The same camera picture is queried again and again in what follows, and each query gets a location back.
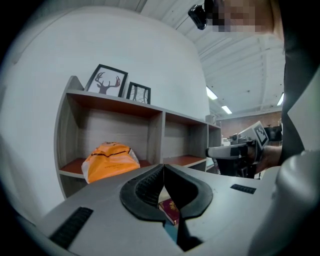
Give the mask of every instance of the white ceiling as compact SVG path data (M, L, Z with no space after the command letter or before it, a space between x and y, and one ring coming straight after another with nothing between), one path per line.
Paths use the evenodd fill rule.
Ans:
M132 10L174 28L190 39L199 54L207 86L218 99L209 100L210 112L219 119L281 111L284 91L283 43L272 35L198 30L188 16L204 0L50 0L33 20L67 8L113 6ZM221 106L228 106L228 115Z

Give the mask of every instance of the orange bag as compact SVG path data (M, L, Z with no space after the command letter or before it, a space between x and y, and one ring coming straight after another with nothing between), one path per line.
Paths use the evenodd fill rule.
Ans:
M104 142L83 162L81 169L87 183L140 168L130 147L117 142Z

